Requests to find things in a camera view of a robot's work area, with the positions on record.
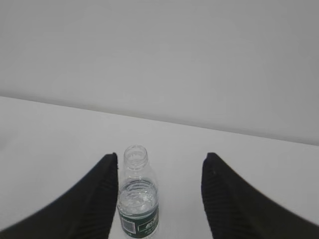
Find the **bottle label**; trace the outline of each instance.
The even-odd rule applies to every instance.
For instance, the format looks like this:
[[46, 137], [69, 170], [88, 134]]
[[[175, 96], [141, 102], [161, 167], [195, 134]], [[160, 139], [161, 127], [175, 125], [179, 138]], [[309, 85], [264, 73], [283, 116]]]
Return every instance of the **bottle label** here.
[[145, 238], [152, 234], [159, 224], [159, 207], [146, 218], [132, 219], [120, 214], [123, 231], [132, 238]]

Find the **gray wall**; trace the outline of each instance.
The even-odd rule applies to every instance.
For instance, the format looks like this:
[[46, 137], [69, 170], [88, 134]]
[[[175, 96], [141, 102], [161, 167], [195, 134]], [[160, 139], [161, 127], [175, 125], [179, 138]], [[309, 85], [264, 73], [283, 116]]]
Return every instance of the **gray wall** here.
[[319, 145], [318, 0], [1, 0], [0, 96]]

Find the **barcode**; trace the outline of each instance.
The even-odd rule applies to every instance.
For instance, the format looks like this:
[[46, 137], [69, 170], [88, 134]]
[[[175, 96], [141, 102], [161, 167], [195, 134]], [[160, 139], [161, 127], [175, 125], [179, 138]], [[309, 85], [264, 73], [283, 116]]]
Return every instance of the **barcode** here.
[[129, 221], [126, 221], [124, 218], [122, 218], [122, 225], [123, 225], [123, 228], [127, 230], [128, 232], [136, 234], [135, 223], [131, 223]]

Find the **clear plastic bottle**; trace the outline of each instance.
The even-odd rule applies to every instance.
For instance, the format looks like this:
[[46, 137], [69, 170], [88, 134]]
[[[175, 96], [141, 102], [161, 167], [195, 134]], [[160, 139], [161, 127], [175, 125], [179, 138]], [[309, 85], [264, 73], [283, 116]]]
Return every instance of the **clear plastic bottle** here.
[[117, 207], [126, 237], [154, 238], [159, 224], [158, 185], [144, 147], [125, 150], [119, 188]]

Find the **water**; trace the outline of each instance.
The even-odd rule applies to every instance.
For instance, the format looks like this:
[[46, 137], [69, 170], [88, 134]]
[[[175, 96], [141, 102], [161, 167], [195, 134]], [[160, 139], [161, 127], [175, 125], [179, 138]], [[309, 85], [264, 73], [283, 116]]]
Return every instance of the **water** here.
[[[128, 222], [125, 222], [125, 226], [131, 227], [129, 231], [138, 234], [138, 225], [144, 225], [146, 221], [156, 221], [154, 217], [158, 217], [157, 193], [158, 190], [156, 186], [147, 179], [129, 181], [120, 189], [118, 210], [120, 216], [128, 220]], [[155, 231], [145, 238], [152, 238]]]

